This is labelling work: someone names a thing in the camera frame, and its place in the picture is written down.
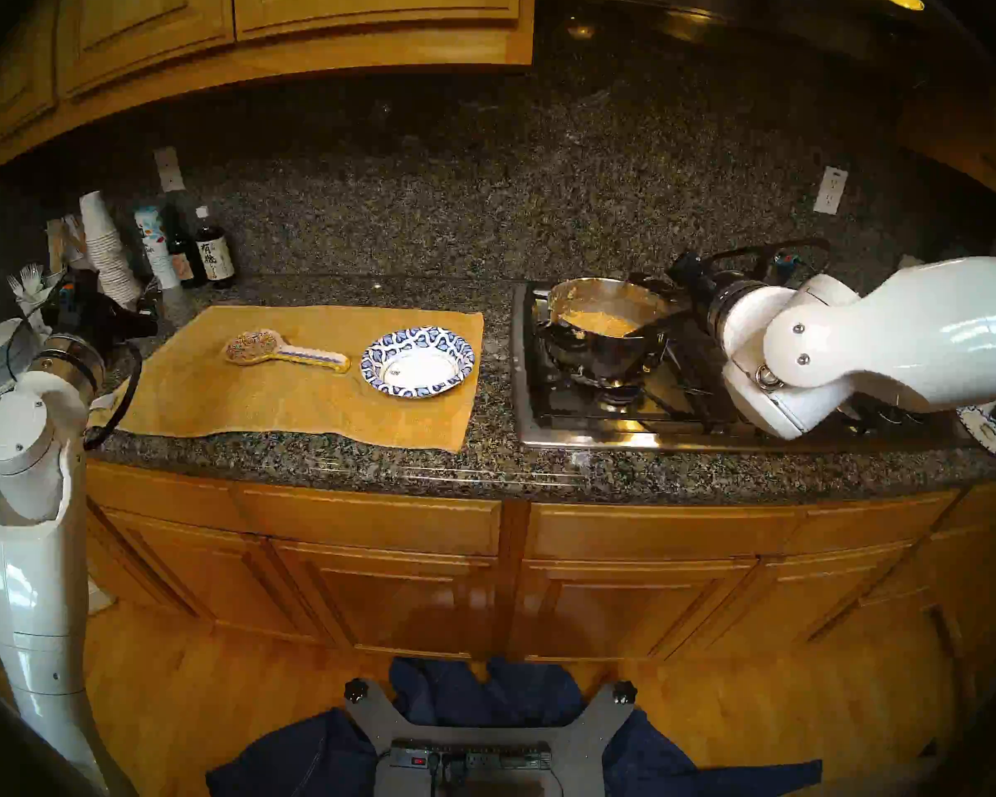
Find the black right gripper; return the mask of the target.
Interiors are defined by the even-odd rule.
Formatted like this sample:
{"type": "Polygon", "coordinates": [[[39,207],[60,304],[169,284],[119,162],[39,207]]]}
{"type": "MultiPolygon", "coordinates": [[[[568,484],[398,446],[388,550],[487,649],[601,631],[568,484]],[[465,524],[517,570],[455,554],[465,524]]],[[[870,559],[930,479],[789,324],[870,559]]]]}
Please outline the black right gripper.
{"type": "Polygon", "coordinates": [[[708,313],[720,290],[710,258],[695,251],[680,252],[670,266],[670,278],[686,289],[696,313],[708,313]]]}

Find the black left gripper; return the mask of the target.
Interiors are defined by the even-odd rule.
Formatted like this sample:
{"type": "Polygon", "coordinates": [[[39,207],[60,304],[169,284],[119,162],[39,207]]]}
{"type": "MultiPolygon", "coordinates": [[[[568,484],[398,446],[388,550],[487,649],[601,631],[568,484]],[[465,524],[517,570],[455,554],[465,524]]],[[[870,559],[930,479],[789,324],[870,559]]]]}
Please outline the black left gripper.
{"type": "Polygon", "coordinates": [[[158,336],[160,306],[138,301],[130,313],[98,290],[98,272],[69,269],[49,294],[49,326],[54,334],[76,337],[94,349],[113,349],[158,336]]]}

